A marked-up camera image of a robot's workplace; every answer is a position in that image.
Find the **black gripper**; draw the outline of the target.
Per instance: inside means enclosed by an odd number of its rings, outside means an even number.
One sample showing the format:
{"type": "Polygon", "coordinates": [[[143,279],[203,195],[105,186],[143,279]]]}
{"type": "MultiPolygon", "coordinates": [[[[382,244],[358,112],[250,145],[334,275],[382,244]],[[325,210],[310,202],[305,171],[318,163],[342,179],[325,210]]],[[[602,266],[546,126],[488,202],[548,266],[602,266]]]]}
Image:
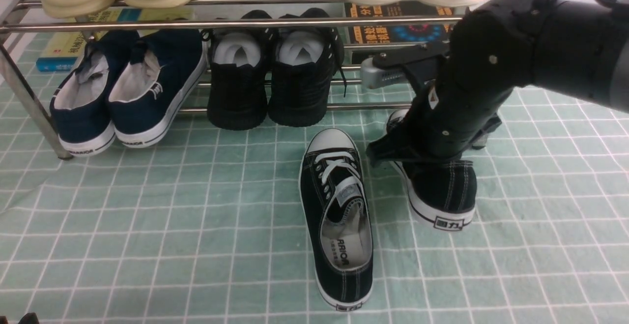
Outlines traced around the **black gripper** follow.
{"type": "Polygon", "coordinates": [[[366,60],[379,73],[402,74],[415,98],[402,122],[367,147],[373,167],[384,161],[443,164],[458,160],[499,126],[497,110],[513,88],[474,82],[443,42],[393,49],[366,60]]]}

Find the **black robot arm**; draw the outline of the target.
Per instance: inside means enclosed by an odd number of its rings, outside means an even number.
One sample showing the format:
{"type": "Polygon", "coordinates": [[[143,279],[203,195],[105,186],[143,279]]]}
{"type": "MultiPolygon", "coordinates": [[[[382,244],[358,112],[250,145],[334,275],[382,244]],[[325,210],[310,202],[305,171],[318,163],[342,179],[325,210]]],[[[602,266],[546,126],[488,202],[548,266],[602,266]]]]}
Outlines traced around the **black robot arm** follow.
{"type": "Polygon", "coordinates": [[[386,136],[368,145],[382,161],[443,164],[500,125],[516,87],[534,85],[628,111],[628,0],[489,0],[455,24],[448,43],[372,59],[400,69],[416,93],[386,136]]]}

